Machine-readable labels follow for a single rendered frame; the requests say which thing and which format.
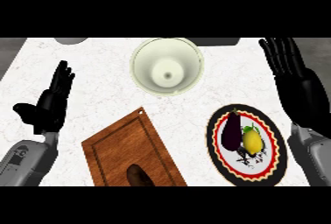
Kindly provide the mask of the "dark grey flat object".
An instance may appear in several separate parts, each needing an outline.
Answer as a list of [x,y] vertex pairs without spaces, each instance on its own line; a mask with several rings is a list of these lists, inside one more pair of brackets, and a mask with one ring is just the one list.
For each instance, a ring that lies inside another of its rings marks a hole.
[[190,38],[197,46],[235,46],[240,38]]

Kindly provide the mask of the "dark purple eggplant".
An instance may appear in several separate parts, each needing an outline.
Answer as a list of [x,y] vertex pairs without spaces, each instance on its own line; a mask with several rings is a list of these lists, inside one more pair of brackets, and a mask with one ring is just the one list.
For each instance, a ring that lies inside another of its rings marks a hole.
[[241,146],[243,131],[241,131],[241,116],[237,109],[233,110],[228,121],[222,130],[222,147],[228,151],[237,151]]

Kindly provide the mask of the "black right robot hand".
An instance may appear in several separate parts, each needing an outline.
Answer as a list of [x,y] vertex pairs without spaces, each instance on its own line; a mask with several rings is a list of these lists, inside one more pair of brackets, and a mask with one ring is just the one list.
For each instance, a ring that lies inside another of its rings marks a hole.
[[293,122],[331,139],[327,91],[315,71],[306,67],[293,38],[264,38],[261,47],[274,73],[278,97]]

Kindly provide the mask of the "pale green bowl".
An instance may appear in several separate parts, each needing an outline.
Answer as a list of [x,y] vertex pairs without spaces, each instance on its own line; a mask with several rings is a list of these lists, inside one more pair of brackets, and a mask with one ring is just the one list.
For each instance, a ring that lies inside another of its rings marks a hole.
[[160,96],[185,93],[200,81],[203,70],[201,50],[187,38],[148,39],[129,61],[135,83],[148,93]]

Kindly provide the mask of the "brown wooden cutting board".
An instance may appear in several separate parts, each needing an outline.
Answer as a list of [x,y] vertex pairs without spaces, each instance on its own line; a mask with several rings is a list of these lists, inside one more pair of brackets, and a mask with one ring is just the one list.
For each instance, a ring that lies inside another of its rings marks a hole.
[[138,108],[82,142],[95,186],[129,186],[138,165],[156,186],[187,186],[144,108]]

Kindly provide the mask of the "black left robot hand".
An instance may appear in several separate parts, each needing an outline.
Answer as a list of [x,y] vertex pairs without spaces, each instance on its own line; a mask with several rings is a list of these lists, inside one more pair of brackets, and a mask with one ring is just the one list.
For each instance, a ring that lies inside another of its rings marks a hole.
[[14,111],[23,122],[34,126],[34,134],[60,132],[64,127],[68,108],[68,95],[76,74],[66,60],[60,61],[49,89],[40,95],[37,104],[18,103]]

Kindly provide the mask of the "grey round object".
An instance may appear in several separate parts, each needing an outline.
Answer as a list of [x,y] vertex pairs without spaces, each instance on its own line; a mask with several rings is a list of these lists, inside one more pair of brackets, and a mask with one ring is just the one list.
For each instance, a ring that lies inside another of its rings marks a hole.
[[86,41],[88,38],[55,38],[57,42],[63,45],[76,45]]

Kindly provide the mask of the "yellow lemon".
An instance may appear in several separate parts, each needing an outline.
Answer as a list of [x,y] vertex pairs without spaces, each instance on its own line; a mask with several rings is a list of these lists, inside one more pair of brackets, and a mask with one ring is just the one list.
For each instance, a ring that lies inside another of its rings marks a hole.
[[264,139],[261,136],[259,129],[252,124],[246,126],[243,129],[243,147],[246,148],[247,152],[255,155],[264,149]]

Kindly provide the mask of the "black red patterned plate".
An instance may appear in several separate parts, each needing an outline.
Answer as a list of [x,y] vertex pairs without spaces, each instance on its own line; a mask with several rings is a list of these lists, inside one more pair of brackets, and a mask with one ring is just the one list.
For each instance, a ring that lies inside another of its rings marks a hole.
[[212,115],[207,146],[213,164],[237,186],[275,186],[287,169],[286,140],[268,115],[244,104]]

